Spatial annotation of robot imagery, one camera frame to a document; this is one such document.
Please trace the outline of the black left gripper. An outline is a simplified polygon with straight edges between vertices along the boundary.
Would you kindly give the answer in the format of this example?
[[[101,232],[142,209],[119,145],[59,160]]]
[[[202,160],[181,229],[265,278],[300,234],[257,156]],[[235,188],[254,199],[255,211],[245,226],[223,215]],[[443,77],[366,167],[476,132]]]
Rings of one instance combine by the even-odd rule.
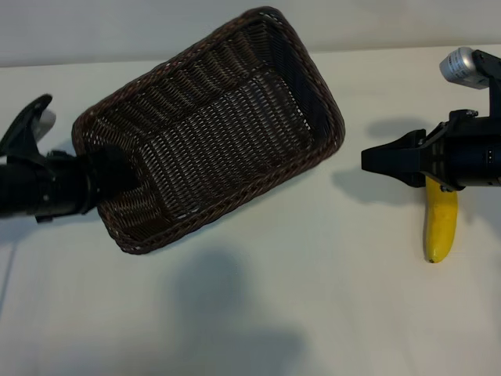
[[[113,145],[103,146],[87,157],[52,150],[38,178],[41,201],[37,223],[87,214],[96,206],[96,190],[100,194],[119,194],[138,186],[128,156]]]

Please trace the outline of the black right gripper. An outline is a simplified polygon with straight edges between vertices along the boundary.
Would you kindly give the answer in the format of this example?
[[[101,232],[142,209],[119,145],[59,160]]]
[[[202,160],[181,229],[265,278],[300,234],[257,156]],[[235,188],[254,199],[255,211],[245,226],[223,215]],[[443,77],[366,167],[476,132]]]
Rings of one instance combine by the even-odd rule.
[[[425,129],[417,129],[393,142],[363,150],[362,170],[392,177],[407,186],[425,186],[425,175],[449,191],[469,186],[500,186],[499,117],[480,117],[473,110],[455,110],[446,122],[427,138],[426,135]],[[416,149],[425,138],[420,148],[421,173],[370,160]]]

